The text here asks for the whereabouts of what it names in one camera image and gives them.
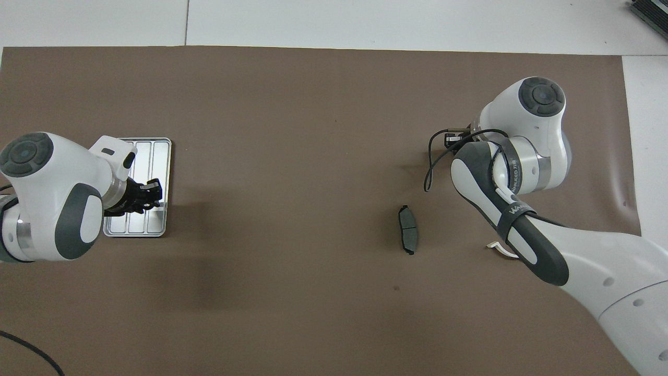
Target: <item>black cable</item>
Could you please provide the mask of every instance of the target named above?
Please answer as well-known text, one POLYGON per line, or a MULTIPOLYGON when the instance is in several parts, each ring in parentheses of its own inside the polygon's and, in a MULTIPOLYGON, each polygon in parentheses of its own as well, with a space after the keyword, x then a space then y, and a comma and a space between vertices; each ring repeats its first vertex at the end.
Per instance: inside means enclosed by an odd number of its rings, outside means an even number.
POLYGON ((525 214, 525 215, 528 215, 529 217, 539 219, 539 220, 541 220, 541 221, 543 221, 543 222, 547 222, 547 223, 549 223, 549 224, 551 224, 551 225, 556 225, 556 226, 559 226, 559 227, 570 228, 569 226, 563 225, 563 224, 561 224, 561 223, 559 223, 559 222, 557 222, 557 221, 553 221, 553 220, 551 220, 551 219, 549 219, 549 218, 545 218, 545 217, 543 217, 542 215, 538 215, 538 214, 534 213, 533 211, 527 211, 527 212, 524 213, 524 214, 525 214))
POLYGON ((42 359, 47 361, 53 367, 53 369, 55 369, 55 371, 58 373, 58 376, 65 376, 65 373, 60 368, 58 363, 56 363, 53 359, 51 359, 51 357, 49 355, 47 355, 44 351, 38 349, 37 347, 35 347, 31 343, 28 343, 27 341, 24 341, 24 340, 20 339, 19 337, 16 337, 15 335, 10 335, 9 333, 3 332, 3 331, 0 331, 0 337, 5 337, 6 339, 9 339, 10 341, 14 341, 21 346, 27 347, 29 350, 33 351, 35 354, 39 355, 42 359))
POLYGON ((500 129, 491 128, 491 129, 479 130, 478 132, 473 132, 473 133, 469 134, 468 136, 462 137, 461 140, 459 140, 456 143, 450 145, 450 147, 447 148, 446 151, 444 151, 441 155, 438 156, 438 158, 436 158, 436 160, 434 162, 432 162, 432 141, 434 141, 434 139, 439 134, 442 134, 442 133, 445 133, 445 132, 449 132, 449 130, 447 130, 447 129, 439 130, 437 133, 435 133, 429 139, 429 149, 428 149, 428 152, 429 152, 429 170, 427 170, 427 175, 424 177, 424 183, 422 185, 422 188, 424 189, 425 192, 429 192, 429 190, 432 188, 432 181, 434 180, 434 178, 433 178, 434 167, 436 167, 436 164, 438 163, 438 161, 440 161, 444 156, 448 155, 448 153, 450 153, 453 150, 455 150, 455 149, 461 147, 462 145, 468 143, 475 136, 478 136, 479 134, 493 132, 493 133, 502 134, 504 137, 508 137, 508 133, 505 133, 503 130, 500 130, 500 129))

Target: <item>brown table mat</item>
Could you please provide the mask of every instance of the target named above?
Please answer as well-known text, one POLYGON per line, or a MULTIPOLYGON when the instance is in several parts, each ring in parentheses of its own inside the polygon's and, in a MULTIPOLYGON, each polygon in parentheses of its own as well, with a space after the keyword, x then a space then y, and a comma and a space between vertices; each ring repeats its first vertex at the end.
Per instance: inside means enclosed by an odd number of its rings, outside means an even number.
MULTIPOLYGON (((574 159, 524 200, 639 234, 619 56, 5 48, 0 144, 166 136, 174 157, 163 238, 0 266, 0 328, 67 375, 635 375, 576 301, 484 248, 449 159, 422 191, 431 134, 533 75, 566 92, 574 159)), ((49 374, 1 352, 2 375, 49 374)))

